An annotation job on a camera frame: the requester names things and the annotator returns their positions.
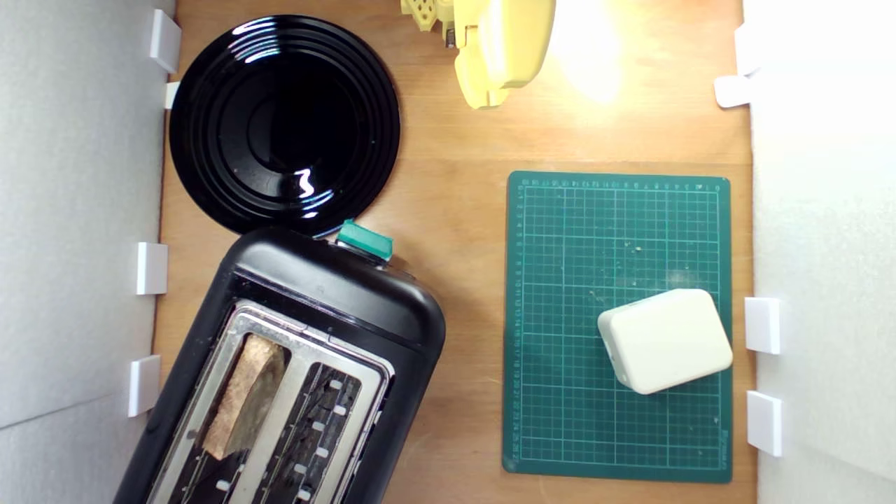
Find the wooden surface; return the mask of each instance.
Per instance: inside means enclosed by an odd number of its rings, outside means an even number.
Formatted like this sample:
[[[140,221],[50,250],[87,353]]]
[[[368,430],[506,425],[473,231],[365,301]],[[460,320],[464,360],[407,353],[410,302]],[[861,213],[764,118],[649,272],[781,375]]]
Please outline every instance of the wooden surface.
[[[439,300],[448,335],[386,502],[392,504],[756,502],[746,444],[743,303],[753,284],[751,155],[746,110],[720,110],[712,80],[735,70],[738,0],[558,0],[564,35],[538,78],[496,110],[467,108],[454,51],[421,33],[397,0],[178,0],[181,71],[230,27],[305,13],[365,39],[401,100],[401,152],[360,223]],[[583,12],[570,7],[578,5]],[[728,485],[508,474],[500,464],[504,205],[515,169],[723,176],[732,187],[735,316],[734,481]],[[161,240],[170,246],[154,350],[167,373],[235,235],[201,213],[166,154]]]

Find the yellow toy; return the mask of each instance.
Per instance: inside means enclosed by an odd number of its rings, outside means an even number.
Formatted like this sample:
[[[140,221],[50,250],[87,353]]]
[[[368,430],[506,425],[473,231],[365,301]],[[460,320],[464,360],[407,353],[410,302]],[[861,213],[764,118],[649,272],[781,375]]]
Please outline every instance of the yellow toy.
[[[474,109],[497,107],[535,78],[545,61],[556,0],[401,0],[421,31],[442,22],[454,70]]]

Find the toaster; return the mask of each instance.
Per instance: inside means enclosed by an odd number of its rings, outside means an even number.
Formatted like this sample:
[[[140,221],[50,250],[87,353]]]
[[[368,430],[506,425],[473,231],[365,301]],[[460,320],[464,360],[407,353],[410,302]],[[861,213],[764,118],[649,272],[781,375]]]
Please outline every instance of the toaster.
[[[381,500],[445,326],[371,237],[347,222],[334,242],[277,227],[236,241],[115,503]]]

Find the black round plate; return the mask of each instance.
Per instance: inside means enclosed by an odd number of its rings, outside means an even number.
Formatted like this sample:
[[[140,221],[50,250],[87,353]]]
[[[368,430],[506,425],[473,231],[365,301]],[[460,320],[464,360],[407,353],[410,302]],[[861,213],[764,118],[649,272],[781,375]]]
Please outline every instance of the black round plate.
[[[237,26],[193,61],[169,141],[187,193],[218,223],[318,237],[374,201],[400,130],[392,81],[363,40],[277,15]]]

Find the cutting mat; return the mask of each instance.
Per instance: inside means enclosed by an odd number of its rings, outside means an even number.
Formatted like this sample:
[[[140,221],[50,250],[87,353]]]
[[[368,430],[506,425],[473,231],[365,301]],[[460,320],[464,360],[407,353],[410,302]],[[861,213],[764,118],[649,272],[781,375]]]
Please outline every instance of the cutting mat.
[[[517,171],[507,191],[504,468],[729,482],[731,370],[639,395],[597,330],[605,309],[687,287],[730,339],[728,181]]]

